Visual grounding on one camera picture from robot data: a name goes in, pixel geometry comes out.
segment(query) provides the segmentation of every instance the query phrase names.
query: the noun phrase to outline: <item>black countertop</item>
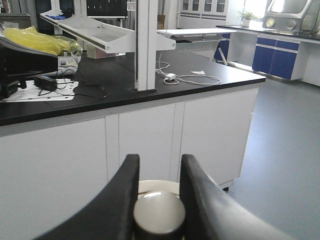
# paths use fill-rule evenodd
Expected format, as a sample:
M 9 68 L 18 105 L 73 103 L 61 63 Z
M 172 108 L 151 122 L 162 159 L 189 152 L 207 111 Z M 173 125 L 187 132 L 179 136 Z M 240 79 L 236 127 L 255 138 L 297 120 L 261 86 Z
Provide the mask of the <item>black countertop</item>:
M 187 75 L 191 74 L 190 71 L 203 70 L 207 75 L 219 77 L 221 83 L 216 86 L 185 82 L 165 85 L 163 78 L 156 74 L 157 91 L 136 93 L 133 91 L 133 53 L 104 59 L 90 59 L 85 53 L 83 55 L 78 71 L 71 77 L 71 80 L 79 81 L 78 87 L 74 89 L 75 94 L 79 95 L 69 101 L 0 102 L 0 126 L 262 83 L 266 80 L 263 76 L 211 62 L 196 54 L 173 50 L 162 54 L 161 61 L 171 64 L 165 72 Z M 204 77 L 189 77 L 188 80 L 215 83 L 215 80 Z
M 309 33 L 295 33 L 289 31 L 278 31 L 275 29 L 267 29 L 259 26 L 242 26 L 242 25 L 220 25 L 217 28 L 232 29 L 232 30 L 246 30 L 251 32 L 258 32 L 262 34 L 294 37 L 305 40 L 319 41 L 320 44 L 320 34 L 309 34 Z

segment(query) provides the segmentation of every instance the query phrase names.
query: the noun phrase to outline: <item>blue cabinet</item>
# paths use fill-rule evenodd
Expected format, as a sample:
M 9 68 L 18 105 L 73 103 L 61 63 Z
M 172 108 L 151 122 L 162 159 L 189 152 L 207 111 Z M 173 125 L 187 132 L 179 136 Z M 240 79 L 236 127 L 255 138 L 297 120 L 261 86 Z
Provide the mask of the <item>blue cabinet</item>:
M 275 50 L 272 62 L 271 75 L 291 79 L 297 54 L 289 51 Z
M 230 33 L 224 33 L 224 34 L 222 34 L 222 37 L 224 37 L 225 40 L 220 41 L 219 45 L 221 47 L 221 50 L 222 50 L 222 53 L 223 53 L 225 59 L 228 59 Z M 216 60 L 220 60 L 220 61 L 223 60 L 218 49 L 215 51 L 213 58 L 216 59 Z
M 258 37 L 252 69 L 291 80 L 299 46 L 299 42 Z
M 268 47 L 256 46 L 252 69 L 270 74 L 275 50 Z

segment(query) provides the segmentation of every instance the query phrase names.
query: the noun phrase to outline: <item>potted plant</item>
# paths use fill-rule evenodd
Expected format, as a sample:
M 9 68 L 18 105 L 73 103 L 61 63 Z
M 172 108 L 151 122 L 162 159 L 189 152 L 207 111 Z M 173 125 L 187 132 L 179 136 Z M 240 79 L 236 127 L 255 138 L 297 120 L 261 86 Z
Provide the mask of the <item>potted plant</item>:
M 256 16 L 251 11 L 243 10 L 243 11 L 238 11 L 238 13 L 239 13 L 239 16 L 241 17 L 242 25 L 244 27 L 249 27 L 250 21 L 256 18 Z

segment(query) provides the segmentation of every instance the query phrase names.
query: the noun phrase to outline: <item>lab bench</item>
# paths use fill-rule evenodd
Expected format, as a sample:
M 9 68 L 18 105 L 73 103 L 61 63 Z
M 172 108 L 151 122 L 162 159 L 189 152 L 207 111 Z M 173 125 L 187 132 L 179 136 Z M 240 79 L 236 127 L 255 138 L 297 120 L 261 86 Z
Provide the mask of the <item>lab bench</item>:
M 219 26 L 236 30 L 224 47 L 228 62 L 237 62 L 288 80 L 320 86 L 320 34 L 291 33 L 257 26 Z
M 182 154 L 195 155 L 221 188 L 239 177 L 265 77 L 192 53 L 164 51 L 161 61 L 171 73 L 205 71 L 221 83 L 165 85 L 156 75 L 157 91 L 136 93 L 133 53 L 84 54 L 73 100 L 0 102 L 1 237 L 32 239 L 63 222 L 129 153 L 140 155 L 140 180 L 179 181 Z

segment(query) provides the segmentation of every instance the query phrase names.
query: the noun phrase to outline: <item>window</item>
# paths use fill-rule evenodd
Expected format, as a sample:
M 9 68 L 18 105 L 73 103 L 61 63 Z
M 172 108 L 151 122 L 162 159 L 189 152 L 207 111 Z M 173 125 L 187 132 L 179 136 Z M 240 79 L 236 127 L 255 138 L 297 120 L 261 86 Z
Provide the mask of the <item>window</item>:
M 274 1 L 271 12 L 298 14 L 304 9 L 307 0 L 276 0 Z
M 244 9 L 252 12 L 258 18 L 265 16 L 267 0 L 245 0 Z

